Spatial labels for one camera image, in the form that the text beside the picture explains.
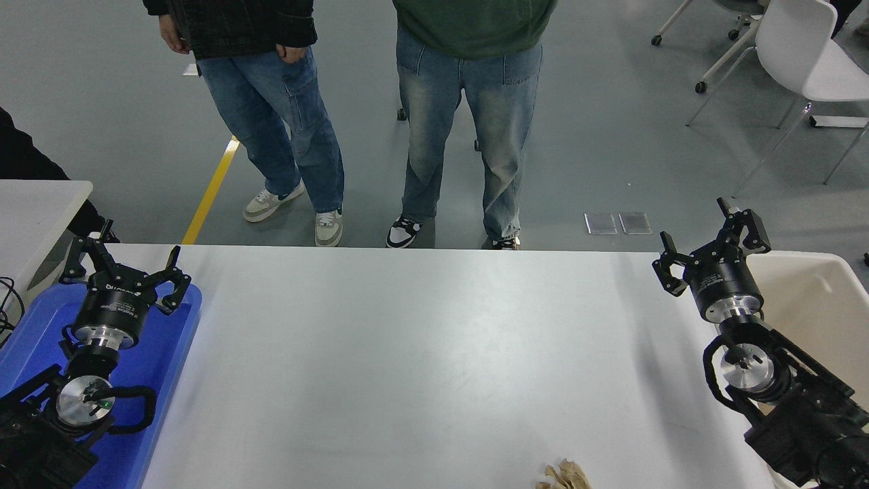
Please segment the person's right hand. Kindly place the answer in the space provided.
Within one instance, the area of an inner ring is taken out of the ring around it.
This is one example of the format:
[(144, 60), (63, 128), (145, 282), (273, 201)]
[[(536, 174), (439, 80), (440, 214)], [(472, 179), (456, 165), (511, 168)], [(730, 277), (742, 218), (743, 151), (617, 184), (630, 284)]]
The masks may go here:
[(187, 55), (191, 52), (191, 47), (183, 38), (177, 22), (174, 21), (170, 15), (158, 16), (158, 27), (160, 37), (164, 40), (164, 43), (168, 46), (168, 49), (170, 49), (171, 52), (183, 55)]

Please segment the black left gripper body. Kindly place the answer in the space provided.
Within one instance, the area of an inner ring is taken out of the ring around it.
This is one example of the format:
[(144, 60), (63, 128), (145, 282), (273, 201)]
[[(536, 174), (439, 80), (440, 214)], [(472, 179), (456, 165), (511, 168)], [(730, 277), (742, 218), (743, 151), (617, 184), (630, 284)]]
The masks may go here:
[(130, 285), (90, 280), (88, 288), (73, 323), (76, 338), (94, 336), (100, 328), (121, 331), (123, 338), (140, 338), (150, 306), (156, 303), (153, 286), (134, 291)]

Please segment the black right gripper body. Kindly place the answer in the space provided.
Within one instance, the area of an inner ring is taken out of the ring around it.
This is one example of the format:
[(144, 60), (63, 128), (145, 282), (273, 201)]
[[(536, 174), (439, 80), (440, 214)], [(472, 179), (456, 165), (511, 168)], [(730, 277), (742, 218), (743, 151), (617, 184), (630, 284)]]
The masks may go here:
[(723, 321), (752, 315), (764, 298), (758, 290), (747, 261), (700, 263), (684, 270), (699, 315), (705, 321)]

